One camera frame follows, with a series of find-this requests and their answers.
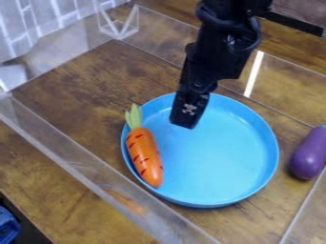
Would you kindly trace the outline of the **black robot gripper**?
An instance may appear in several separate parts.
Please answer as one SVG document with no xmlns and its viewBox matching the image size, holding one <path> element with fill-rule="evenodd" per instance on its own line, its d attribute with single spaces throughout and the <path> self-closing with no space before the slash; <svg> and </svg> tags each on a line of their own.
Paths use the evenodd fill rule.
<svg viewBox="0 0 326 244">
<path fill-rule="evenodd" d="M 258 15 L 272 0 L 200 0 L 201 21 L 196 41 L 185 46 L 180 92 L 211 92 L 219 80 L 240 76 L 251 52 L 262 41 Z"/>
</svg>

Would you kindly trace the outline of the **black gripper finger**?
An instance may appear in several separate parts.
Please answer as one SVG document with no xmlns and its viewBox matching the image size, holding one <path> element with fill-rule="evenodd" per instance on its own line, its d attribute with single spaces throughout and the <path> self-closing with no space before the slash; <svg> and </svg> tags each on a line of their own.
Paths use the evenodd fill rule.
<svg viewBox="0 0 326 244">
<path fill-rule="evenodd" d="M 179 85 L 169 114 L 172 124 L 185 129 L 196 127 L 204 114 L 209 93 L 216 87 L 217 84 L 212 84 L 207 91 L 197 93 L 191 91 L 184 84 Z"/>
</svg>

